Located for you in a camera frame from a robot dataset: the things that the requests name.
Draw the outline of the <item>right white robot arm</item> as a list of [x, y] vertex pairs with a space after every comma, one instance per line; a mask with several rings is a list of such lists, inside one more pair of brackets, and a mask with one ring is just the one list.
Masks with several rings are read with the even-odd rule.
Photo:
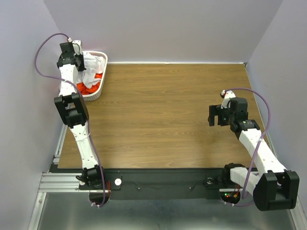
[[224, 166], [221, 183], [226, 187], [239, 185], [252, 195], [260, 211], [293, 209], [296, 207], [299, 176], [282, 165], [261, 136], [255, 120], [248, 118], [248, 103], [244, 98], [225, 97], [222, 104], [209, 106], [209, 125], [230, 126], [246, 148], [258, 175], [242, 164]]

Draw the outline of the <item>white t shirt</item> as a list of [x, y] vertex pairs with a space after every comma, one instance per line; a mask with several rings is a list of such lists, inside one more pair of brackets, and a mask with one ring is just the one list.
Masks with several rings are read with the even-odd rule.
[[78, 73], [76, 83], [83, 83], [88, 89], [98, 84], [100, 80], [96, 78], [96, 74], [101, 74], [104, 71], [105, 59], [101, 56], [92, 55], [90, 52], [84, 52], [85, 70]]

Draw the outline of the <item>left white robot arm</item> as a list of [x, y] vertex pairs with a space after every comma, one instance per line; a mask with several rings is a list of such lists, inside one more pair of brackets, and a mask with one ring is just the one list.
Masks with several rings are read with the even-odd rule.
[[70, 39], [60, 44], [61, 55], [57, 67], [61, 73], [59, 96], [54, 104], [63, 123], [75, 138], [82, 160], [82, 174], [77, 180], [91, 189], [105, 189], [107, 177], [103, 174], [89, 131], [89, 113], [85, 100], [77, 88], [78, 73], [85, 70], [81, 42]]

